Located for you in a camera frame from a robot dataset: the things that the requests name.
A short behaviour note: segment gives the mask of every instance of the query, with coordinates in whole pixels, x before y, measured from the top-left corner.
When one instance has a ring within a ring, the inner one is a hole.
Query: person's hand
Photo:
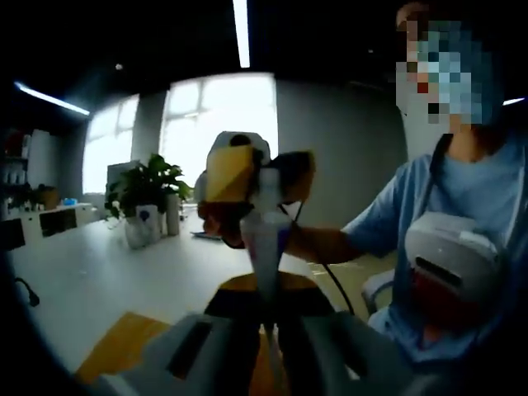
[[[216,235],[231,247],[243,245],[240,234],[240,220],[253,206],[248,203],[206,203],[198,204],[198,216],[204,220],[204,231]]]

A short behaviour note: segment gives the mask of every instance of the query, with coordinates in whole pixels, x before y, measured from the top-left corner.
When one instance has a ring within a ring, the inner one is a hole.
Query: person
[[[504,98],[491,54],[464,25],[435,12],[431,5],[411,2],[396,17],[398,30],[406,36],[408,81],[428,101],[431,112],[441,120],[444,117],[452,133],[427,210],[473,219],[503,243],[524,188],[519,178],[525,168],[524,142],[497,122]],[[415,285],[408,275],[404,240],[415,220],[413,212],[427,184],[430,163],[429,154],[405,163],[371,205],[343,229],[294,229],[286,248],[286,253],[307,262],[326,264],[348,262],[365,253],[382,257],[397,250],[393,301],[375,313],[369,325],[395,340],[418,364],[465,356],[501,322],[515,304],[516,291],[528,284],[523,275],[528,240],[526,233],[520,233],[508,245],[511,271],[503,287],[507,296],[497,296],[497,310],[481,326],[458,332],[438,328],[409,303]],[[525,209],[521,206],[518,221],[526,221]],[[229,246],[240,246],[239,233],[223,230],[222,216],[207,205],[199,208],[199,214],[207,233],[220,233]]]

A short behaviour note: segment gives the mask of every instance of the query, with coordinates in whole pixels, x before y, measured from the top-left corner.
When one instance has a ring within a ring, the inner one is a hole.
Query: dark ceiling
[[[55,9],[22,3],[12,11],[17,24],[4,25],[9,30],[2,33],[10,60],[10,123],[66,134],[86,120],[17,91],[14,81],[96,111],[117,97],[160,91],[177,80],[239,71],[232,1],[176,3]],[[394,89],[388,78],[394,75],[394,18],[402,3],[248,0],[250,70]],[[478,9],[481,22],[504,43],[508,98],[528,89],[517,56],[524,36],[517,11],[498,12],[496,3],[490,12]],[[117,64],[123,68],[116,70]]]

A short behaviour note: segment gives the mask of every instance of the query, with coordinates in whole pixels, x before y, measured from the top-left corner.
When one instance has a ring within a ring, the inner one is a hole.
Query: white flower pot
[[[130,248],[157,242],[162,236],[162,221],[156,205],[136,206],[136,216],[127,217],[125,221],[125,237]]]

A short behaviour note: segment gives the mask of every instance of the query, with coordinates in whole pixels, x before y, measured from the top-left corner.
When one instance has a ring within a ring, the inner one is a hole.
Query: gray wall
[[[300,216],[342,227],[407,160],[394,97],[359,87],[277,81],[279,152],[313,150],[317,171]]]
[[[83,198],[83,154],[87,123],[61,138],[59,192],[62,198]]]
[[[166,91],[139,96],[132,137],[132,159],[142,163],[159,150]]]

